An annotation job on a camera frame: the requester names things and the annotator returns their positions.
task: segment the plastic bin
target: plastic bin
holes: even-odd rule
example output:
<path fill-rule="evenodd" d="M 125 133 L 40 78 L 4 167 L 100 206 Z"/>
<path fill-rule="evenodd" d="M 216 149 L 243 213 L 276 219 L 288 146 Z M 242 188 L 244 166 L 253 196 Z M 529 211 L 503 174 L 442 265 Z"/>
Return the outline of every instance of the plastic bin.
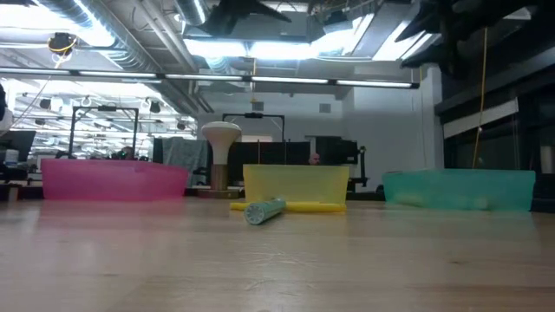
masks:
<path fill-rule="evenodd" d="M 450 210 L 529 211 L 535 172 L 424 170 L 383 175 L 389 203 Z"/>
<path fill-rule="evenodd" d="M 281 198 L 286 202 L 345 204 L 347 166 L 244 165 L 245 201 Z"/>
<path fill-rule="evenodd" d="M 181 198 L 187 170 L 132 160 L 44 159 L 44 197 L 54 200 L 150 201 Z"/>

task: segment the white lamp shade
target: white lamp shade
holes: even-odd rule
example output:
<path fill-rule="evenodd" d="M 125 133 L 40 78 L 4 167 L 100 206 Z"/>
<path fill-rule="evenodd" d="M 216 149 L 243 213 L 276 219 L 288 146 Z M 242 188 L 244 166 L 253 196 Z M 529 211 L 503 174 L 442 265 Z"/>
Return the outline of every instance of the white lamp shade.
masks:
<path fill-rule="evenodd" d="M 241 128 L 236 124 L 214 121 L 205 124 L 202 134 L 210 142 L 214 165 L 227 165 L 229 146 L 241 135 Z"/>

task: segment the wooden table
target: wooden table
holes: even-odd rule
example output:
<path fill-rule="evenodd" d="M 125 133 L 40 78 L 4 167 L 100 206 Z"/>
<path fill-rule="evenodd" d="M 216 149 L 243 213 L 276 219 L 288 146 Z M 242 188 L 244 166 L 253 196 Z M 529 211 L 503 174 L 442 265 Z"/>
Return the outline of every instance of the wooden table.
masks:
<path fill-rule="evenodd" d="M 555 311 L 554 216 L 348 207 L 4 205 L 0 311 Z"/>

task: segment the teal plastic bin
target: teal plastic bin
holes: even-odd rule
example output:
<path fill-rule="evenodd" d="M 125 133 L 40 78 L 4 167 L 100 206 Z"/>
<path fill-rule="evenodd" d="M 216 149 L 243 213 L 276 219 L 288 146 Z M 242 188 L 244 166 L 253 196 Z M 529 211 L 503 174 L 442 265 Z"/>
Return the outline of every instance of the teal plastic bin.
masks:
<path fill-rule="evenodd" d="M 529 211 L 536 173 L 423 170 L 383 175 L 388 203 L 450 210 Z"/>

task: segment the pink plastic bin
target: pink plastic bin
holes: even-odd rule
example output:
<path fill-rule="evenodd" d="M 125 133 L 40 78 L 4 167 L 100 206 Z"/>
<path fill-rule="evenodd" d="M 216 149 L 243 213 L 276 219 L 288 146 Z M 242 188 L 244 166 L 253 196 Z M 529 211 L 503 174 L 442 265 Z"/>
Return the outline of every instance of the pink plastic bin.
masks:
<path fill-rule="evenodd" d="M 46 199 L 149 201 L 181 198 L 183 168 L 132 160 L 44 159 Z"/>

